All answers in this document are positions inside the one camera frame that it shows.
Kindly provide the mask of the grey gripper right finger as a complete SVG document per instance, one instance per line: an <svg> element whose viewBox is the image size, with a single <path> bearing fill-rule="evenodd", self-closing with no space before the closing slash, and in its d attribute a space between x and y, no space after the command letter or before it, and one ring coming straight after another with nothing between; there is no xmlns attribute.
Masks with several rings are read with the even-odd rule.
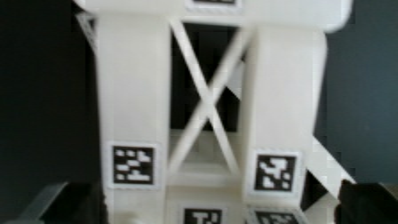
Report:
<svg viewBox="0 0 398 224"><path fill-rule="evenodd" d="M343 182L335 224L398 224L398 184Z"/></svg>

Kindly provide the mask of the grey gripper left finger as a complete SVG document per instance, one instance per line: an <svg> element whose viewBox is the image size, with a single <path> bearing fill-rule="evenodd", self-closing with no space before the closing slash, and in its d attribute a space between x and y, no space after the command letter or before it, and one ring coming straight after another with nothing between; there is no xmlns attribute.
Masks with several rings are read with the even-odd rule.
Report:
<svg viewBox="0 0 398 224"><path fill-rule="evenodd" d="M97 183L49 184L10 224L106 224L106 205Z"/></svg>

